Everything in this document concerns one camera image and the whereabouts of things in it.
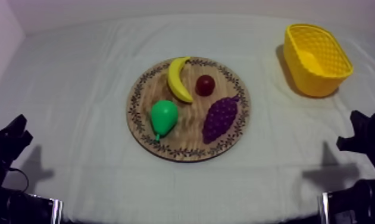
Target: decorative border pattern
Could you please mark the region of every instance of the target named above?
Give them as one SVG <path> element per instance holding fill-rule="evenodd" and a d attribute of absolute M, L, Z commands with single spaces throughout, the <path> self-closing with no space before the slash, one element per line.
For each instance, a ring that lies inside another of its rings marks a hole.
<path fill-rule="evenodd" d="M 177 156 L 183 157 L 191 157 L 197 156 L 199 158 L 198 161 L 201 161 L 200 158 L 205 157 L 206 155 L 211 156 L 210 158 L 214 157 L 215 155 L 219 155 L 229 149 L 234 143 L 235 139 L 240 137 L 243 132 L 243 127 L 246 126 L 246 122 L 248 121 L 249 117 L 249 101 L 245 95 L 245 89 L 240 85 L 239 79 L 235 78 L 234 75 L 228 71 L 225 66 L 218 65 L 215 61 L 207 61 L 202 59 L 193 59 L 186 62 L 186 64 L 197 65 L 197 66 L 208 66 L 208 67 L 216 67 L 217 70 L 223 74 L 225 79 L 234 84 L 234 89 L 237 92 L 237 97 L 239 98 L 239 104 L 242 108 L 242 111 L 237 115 L 237 119 L 235 119 L 235 123 L 232 126 L 233 133 L 228 134 L 226 140 L 220 140 L 216 147 L 210 148 L 210 150 L 206 149 L 199 149 L 199 148 L 170 148 L 169 145 L 161 144 L 157 142 L 155 138 L 151 138 L 148 134 L 143 134 L 140 137 L 145 144 L 150 145 L 152 148 L 157 150 L 159 153 L 167 153 L 172 158 L 176 158 Z M 137 111 L 138 106 L 140 105 L 140 100 L 142 97 L 141 91 L 143 90 L 144 84 L 149 80 L 152 79 L 156 74 L 161 73 L 164 69 L 167 69 L 170 66 L 170 63 L 165 63 L 162 66 L 158 66 L 152 69 L 150 72 L 143 74 L 140 77 L 139 82 L 136 84 L 135 88 L 133 89 L 133 95 L 130 99 L 130 107 L 128 113 L 130 114 L 130 119 L 136 126 L 136 130 L 139 134 L 142 134 L 145 131 L 145 125 L 142 122 L 142 115 L 140 112 Z"/>

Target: banana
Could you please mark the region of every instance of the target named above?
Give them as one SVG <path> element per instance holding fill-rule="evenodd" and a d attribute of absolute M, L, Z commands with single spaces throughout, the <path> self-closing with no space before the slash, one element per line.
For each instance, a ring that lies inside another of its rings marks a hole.
<path fill-rule="evenodd" d="M 193 102 L 193 97 L 185 86 L 183 86 L 179 76 L 185 62 L 189 59 L 190 57 L 176 58 L 171 62 L 168 68 L 168 85 L 175 96 L 184 102 Z"/>

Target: yellow basket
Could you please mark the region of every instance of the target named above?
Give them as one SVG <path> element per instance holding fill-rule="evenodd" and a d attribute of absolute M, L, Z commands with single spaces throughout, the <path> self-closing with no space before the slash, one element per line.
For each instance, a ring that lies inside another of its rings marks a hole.
<path fill-rule="evenodd" d="M 297 88 L 312 97 L 332 94 L 353 72 L 333 35 L 311 24 L 286 29 L 283 55 Z"/>

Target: white fabric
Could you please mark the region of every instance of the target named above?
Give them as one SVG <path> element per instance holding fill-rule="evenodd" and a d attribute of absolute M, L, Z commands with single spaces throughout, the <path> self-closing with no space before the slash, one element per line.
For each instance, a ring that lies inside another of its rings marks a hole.
<path fill-rule="evenodd" d="M 23 113 L 35 137 L 14 162 L 30 191 L 65 202 L 68 217 L 107 223 L 255 223 L 317 210 L 316 196 L 375 178 L 364 155 L 341 153 L 349 115 L 375 112 L 375 36 L 321 24 L 355 67 L 337 94 L 288 86 L 277 57 L 287 25 L 235 15 L 168 15 L 29 36 L 0 83 L 0 128 Z M 183 55 L 225 64 L 245 82 L 251 119 L 225 154 L 179 164 L 130 134 L 126 97 L 150 66 Z M 7 185 L 21 188 L 22 178 Z"/>

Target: wooden plate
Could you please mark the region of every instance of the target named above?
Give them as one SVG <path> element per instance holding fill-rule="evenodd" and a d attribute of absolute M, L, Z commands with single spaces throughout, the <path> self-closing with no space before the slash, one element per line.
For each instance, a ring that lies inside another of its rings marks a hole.
<path fill-rule="evenodd" d="M 172 60 L 156 64 L 132 86 L 127 100 L 127 122 L 132 135 L 150 153 L 172 161 L 202 161 L 224 153 L 240 139 L 249 122 L 249 92 L 239 77 L 226 66 L 210 59 L 192 57 L 183 67 L 180 77 L 193 96 L 193 103 L 180 102 L 167 83 L 168 67 Z M 215 80 L 215 90 L 208 97 L 201 97 L 195 92 L 196 81 L 203 74 Z M 218 99 L 236 95 L 239 97 L 238 112 L 232 126 L 214 142 L 204 144 L 202 128 L 208 109 Z M 161 99 L 175 102 L 179 118 L 170 133 L 157 142 L 151 127 L 150 110 Z"/>

